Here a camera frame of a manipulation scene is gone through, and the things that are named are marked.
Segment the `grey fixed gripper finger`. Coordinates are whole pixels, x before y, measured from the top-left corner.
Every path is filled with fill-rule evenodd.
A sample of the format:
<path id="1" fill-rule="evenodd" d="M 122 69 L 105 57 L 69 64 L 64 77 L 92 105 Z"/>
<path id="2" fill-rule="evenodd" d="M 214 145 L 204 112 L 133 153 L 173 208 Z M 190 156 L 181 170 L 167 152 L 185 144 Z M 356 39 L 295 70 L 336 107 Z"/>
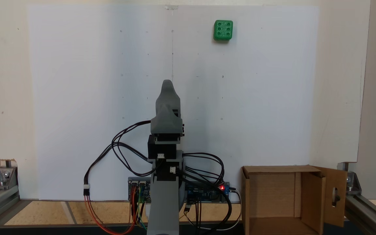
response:
<path id="1" fill-rule="evenodd" d="M 176 94 L 171 80 L 164 80 L 162 83 L 161 92 L 155 103 L 156 114 L 159 113 L 159 109 L 162 105 L 170 105 L 170 109 L 176 116 L 181 115 L 180 97 Z"/>

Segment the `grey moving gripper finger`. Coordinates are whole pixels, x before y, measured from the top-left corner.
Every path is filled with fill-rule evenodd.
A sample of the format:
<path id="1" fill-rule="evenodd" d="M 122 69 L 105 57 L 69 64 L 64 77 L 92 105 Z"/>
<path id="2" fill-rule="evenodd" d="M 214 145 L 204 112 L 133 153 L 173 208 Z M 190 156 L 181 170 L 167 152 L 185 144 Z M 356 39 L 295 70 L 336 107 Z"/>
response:
<path id="1" fill-rule="evenodd" d="M 151 119 L 151 122 L 171 122 L 176 117 L 170 105 L 159 104 L 156 106 L 156 116 Z"/>

